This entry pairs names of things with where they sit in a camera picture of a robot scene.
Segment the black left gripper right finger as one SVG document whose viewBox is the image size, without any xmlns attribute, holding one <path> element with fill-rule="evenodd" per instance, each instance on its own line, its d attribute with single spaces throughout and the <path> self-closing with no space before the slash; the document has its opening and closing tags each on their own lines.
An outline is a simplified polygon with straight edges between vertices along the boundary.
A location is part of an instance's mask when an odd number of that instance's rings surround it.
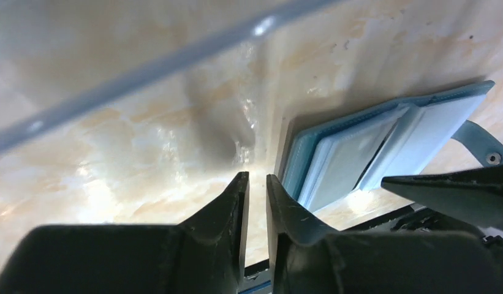
<svg viewBox="0 0 503 294">
<path fill-rule="evenodd" d="M 336 230 L 301 206 L 276 175 L 266 177 L 268 254 L 273 293 L 340 293 Z"/>
</svg>

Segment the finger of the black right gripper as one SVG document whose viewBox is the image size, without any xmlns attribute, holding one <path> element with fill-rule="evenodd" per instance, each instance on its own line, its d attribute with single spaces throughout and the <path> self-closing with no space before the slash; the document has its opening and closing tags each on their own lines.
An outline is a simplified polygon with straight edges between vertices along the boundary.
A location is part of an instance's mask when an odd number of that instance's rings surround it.
<svg viewBox="0 0 503 294">
<path fill-rule="evenodd" d="M 381 187 L 468 224 L 503 231 L 503 164 L 439 175 L 389 176 Z"/>
</svg>

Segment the blue leather card holder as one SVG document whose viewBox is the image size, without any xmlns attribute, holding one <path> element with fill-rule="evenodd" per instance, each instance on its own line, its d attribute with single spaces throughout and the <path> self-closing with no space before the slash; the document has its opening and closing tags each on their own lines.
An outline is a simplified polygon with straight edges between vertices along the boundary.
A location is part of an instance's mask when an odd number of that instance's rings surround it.
<svg viewBox="0 0 503 294">
<path fill-rule="evenodd" d="M 400 97 L 309 127 L 294 136 L 281 176 L 287 193 L 317 211 L 386 176 L 417 175 L 451 139 L 483 166 L 503 164 L 503 144 L 469 120 L 491 80 Z"/>
</svg>

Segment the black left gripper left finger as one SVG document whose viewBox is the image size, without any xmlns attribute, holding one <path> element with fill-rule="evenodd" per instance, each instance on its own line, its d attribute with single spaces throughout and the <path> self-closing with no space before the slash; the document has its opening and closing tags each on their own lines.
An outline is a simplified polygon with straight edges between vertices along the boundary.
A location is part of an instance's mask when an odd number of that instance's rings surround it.
<svg viewBox="0 0 503 294">
<path fill-rule="evenodd" d="M 211 202 L 180 223 L 170 293 L 237 293 L 244 276 L 249 173 L 241 171 Z"/>
</svg>

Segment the clear acrylic card box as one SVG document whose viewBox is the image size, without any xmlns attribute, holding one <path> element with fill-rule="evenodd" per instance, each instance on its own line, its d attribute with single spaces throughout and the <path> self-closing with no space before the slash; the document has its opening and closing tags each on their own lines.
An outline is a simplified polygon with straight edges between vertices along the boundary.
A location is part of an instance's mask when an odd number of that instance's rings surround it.
<svg viewBox="0 0 503 294">
<path fill-rule="evenodd" d="M 0 154 L 241 42 L 261 39 L 282 26 L 333 4 L 334 1 L 288 1 L 149 61 L 76 97 L 0 129 Z"/>
</svg>

